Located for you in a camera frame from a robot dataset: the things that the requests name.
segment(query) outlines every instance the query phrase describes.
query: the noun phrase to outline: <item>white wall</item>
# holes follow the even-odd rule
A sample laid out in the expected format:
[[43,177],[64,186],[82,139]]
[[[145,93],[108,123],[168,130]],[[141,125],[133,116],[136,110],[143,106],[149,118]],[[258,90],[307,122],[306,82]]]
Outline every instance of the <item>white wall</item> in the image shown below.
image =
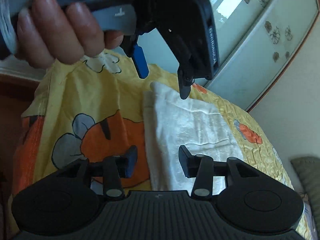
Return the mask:
[[250,114],[275,147],[295,189],[302,191],[290,160],[320,157],[319,19],[289,68]]

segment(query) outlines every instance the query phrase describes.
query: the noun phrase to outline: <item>white towel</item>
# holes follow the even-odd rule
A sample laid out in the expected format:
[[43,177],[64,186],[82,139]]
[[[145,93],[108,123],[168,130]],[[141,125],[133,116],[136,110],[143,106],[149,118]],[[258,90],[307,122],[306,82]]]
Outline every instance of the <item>white towel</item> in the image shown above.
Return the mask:
[[[213,104],[187,98],[159,82],[144,93],[145,143],[153,190],[192,191],[195,179],[184,176],[178,159],[180,145],[191,154],[225,162],[243,160],[232,132]],[[214,177],[213,194],[225,189],[224,178]]]

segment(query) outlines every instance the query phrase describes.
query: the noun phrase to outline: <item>ribbed black surface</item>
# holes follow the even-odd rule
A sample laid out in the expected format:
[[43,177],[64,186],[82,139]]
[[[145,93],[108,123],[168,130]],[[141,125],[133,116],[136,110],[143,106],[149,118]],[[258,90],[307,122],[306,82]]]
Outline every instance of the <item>ribbed black surface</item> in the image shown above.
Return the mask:
[[22,232],[15,239],[301,240],[303,238],[294,230],[279,236],[257,236],[241,232],[222,220],[209,202],[192,200],[186,191],[134,191],[126,200],[108,203],[93,223],[75,233],[48,237]]

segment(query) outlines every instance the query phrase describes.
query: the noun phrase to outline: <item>black circular cover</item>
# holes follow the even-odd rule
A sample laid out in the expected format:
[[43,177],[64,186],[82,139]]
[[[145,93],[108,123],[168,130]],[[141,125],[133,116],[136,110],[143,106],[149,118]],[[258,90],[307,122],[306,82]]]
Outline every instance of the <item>black circular cover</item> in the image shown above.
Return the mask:
[[72,178],[54,177],[28,187],[12,203],[21,230],[53,236],[73,232],[90,222],[99,209],[97,195]]
[[217,208],[236,227],[276,233],[297,225],[303,202],[296,192],[277,181],[246,178],[218,195]]

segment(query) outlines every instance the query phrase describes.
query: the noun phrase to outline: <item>white logo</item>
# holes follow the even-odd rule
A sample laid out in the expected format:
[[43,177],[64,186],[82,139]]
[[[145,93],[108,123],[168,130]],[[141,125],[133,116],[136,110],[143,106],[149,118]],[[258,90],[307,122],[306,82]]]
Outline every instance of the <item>white logo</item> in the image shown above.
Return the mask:
[[120,7],[120,10],[119,10],[118,13],[115,14],[115,17],[121,17],[121,16],[123,16],[123,15],[125,15],[125,12],[122,11],[122,7]]

